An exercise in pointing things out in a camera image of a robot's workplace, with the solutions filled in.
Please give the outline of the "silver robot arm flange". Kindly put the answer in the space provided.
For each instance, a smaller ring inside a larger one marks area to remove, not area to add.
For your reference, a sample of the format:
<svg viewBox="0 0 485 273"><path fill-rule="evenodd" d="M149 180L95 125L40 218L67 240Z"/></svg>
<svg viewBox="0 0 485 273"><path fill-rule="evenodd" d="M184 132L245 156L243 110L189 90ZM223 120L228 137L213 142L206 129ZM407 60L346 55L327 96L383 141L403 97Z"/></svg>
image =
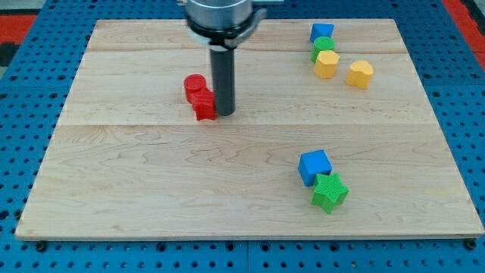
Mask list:
<svg viewBox="0 0 485 273"><path fill-rule="evenodd" d="M190 36L216 52L236 49L256 31L267 9L253 9L252 0L187 0Z"/></svg>

